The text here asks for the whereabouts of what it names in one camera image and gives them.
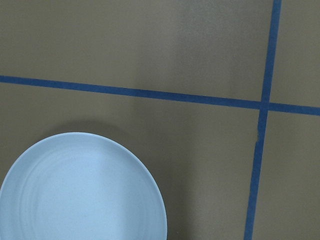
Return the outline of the blue plate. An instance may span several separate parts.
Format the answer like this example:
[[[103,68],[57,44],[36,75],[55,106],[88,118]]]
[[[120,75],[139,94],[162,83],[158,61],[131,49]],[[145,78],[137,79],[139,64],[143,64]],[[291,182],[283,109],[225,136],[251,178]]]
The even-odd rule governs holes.
[[[0,189],[3,240],[165,240],[167,215],[148,169],[122,145],[69,132],[22,153]]]

